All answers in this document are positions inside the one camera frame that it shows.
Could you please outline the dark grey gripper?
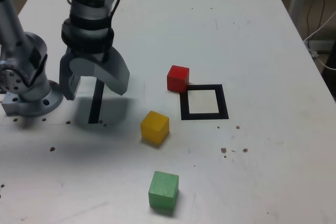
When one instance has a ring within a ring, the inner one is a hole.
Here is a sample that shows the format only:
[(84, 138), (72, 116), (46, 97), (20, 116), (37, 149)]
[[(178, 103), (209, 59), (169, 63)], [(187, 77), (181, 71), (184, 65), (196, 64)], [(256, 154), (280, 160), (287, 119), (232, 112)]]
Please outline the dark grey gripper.
[(59, 69), (60, 90), (67, 100), (75, 99), (82, 76), (95, 77), (111, 91), (123, 95), (128, 89), (130, 72), (114, 47), (99, 53), (68, 47)]

